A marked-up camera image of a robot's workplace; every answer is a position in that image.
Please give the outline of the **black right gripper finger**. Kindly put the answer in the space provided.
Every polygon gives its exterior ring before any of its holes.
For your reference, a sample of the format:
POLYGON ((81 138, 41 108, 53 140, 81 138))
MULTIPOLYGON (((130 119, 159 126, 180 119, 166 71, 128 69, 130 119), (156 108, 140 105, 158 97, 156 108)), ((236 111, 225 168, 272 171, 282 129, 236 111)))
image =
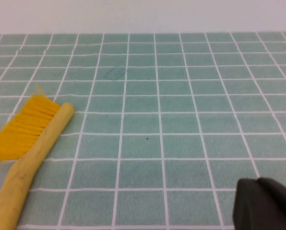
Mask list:
POLYGON ((239 179, 233 224, 236 230, 286 230, 286 187, 272 178, 239 179))

